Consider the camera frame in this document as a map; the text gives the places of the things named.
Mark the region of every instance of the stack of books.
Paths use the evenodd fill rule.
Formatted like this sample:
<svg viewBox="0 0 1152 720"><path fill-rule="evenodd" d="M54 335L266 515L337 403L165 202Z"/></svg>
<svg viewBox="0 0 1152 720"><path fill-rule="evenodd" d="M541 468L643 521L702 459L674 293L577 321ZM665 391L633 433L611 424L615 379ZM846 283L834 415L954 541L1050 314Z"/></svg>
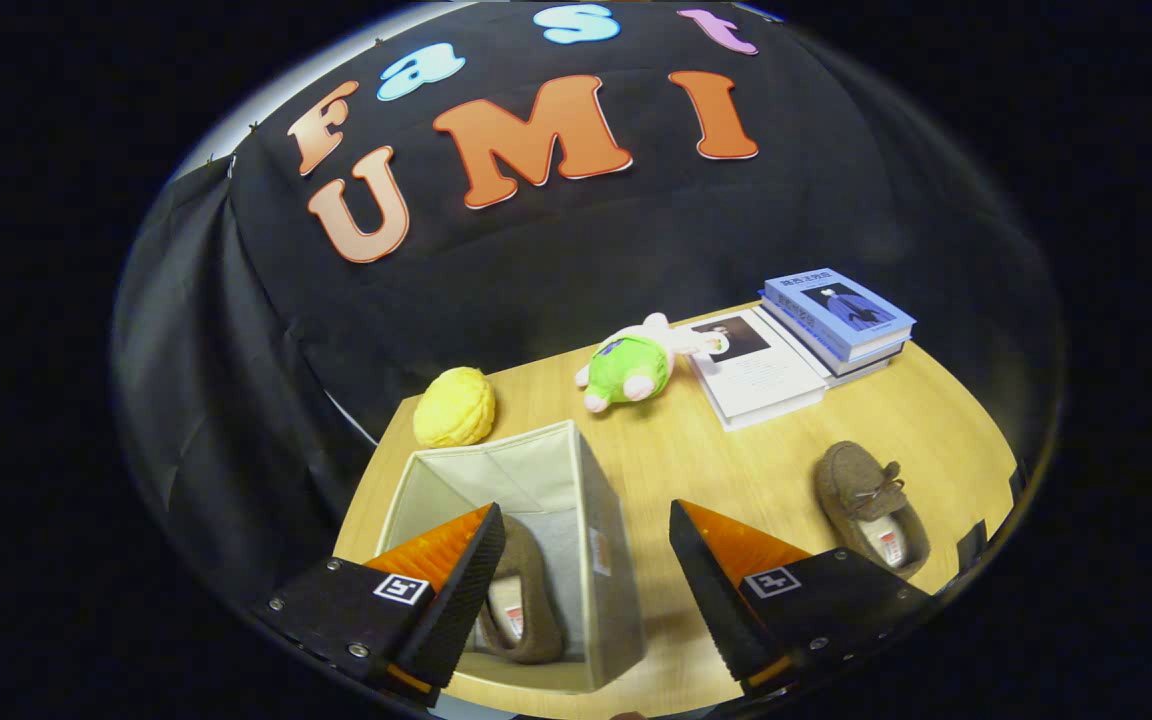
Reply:
<svg viewBox="0 0 1152 720"><path fill-rule="evenodd" d="M764 283L763 314L772 327L805 347L828 387L854 381L890 364L904 350L916 320L835 270L770 279Z"/></svg>
<svg viewBox="0 0 1152 720"><path fill-rule="evenodd" d="M828 268L770 279L759 295L759 306L687 325L732 341L726 353L691 356L728 432L814 406L828 388L886 367L915 323Z"/></svg>

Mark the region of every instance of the yellow ball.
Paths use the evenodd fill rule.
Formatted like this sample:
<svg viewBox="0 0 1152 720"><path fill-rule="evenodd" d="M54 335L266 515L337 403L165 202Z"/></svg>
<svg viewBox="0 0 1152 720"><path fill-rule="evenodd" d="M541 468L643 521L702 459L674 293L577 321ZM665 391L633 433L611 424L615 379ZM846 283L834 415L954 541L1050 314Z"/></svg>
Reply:
<svg viewBox="0 0 1152 720"><path fill-rule="evenodd" d="M473 445L492 432L495 395L488 379L473 367L454 367L439 376L416 406L416 442L425 447Z"/></svg>

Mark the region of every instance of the plush toy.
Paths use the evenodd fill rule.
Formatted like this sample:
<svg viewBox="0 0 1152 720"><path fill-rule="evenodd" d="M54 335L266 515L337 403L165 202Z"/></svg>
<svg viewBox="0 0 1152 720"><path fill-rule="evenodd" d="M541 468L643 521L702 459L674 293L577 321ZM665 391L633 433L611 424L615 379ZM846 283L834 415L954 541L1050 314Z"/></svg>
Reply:
<svg viewBox="0 0 1152 720"><path fill-rule="evenodd" d="M416 406L412 430L425 447L473 445L492 432L495 393L475 367L453 367L425 391Z"/></svg>
<svg viewBox="0 0 1152 720"><path fill-rule="evenodd" d="M698 333L669 327L666 316L649 314L642 325L630 325L602 341L588 365L576 373L576 387L585 388L585 409L601 414L613 402L654 397L673 374L673 356L682 353L722 354L732 347L722 333Z"/></svg>

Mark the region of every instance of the brown slipper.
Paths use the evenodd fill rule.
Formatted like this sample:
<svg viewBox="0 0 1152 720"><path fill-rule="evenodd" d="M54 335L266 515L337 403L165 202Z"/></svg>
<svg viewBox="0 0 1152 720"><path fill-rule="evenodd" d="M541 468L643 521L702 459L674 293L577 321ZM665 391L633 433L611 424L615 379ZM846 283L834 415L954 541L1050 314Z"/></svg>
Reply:
<svg viewBox="0 0 1152 720"><path fill-rule="evenodd" d="M814 471L820 506L846 547L910 579L931 555L927 530L897 479L900 463L878 464L865 448L843 441L829 447Z"/></svg>
<svg viewBox="0 0 1152 720"><path fill-rule="evenodd" d="M502 515L503 553L492 579L493 588L508 588L508 579L520 579L515 591L505 589L502 594L515 594L517 600L506 601L503 607L492 607L492 589L488 601L479 611L483 638L493 655L503 657L522 665L552 662L563 654L563 634L554 619L553 602L545 592L545 563L540 546L522 523ZM497 616L511 628L500 628Z"/></svg>

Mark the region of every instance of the fabric storage bin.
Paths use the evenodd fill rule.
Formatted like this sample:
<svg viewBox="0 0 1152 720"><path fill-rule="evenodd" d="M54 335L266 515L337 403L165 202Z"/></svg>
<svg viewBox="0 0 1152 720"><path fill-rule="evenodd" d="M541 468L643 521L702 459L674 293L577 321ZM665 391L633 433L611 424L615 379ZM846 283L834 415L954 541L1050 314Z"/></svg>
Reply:
<svg viewBox="0 0 1152 720"><path fill-rule="evenodd" d="M456 674L500 685L585 694L645 653L621 500L573 420L488 444L408 457L376 553L488 502L531 530L563 626L561 660L517 665L491 655L475 626Z"/></svg>

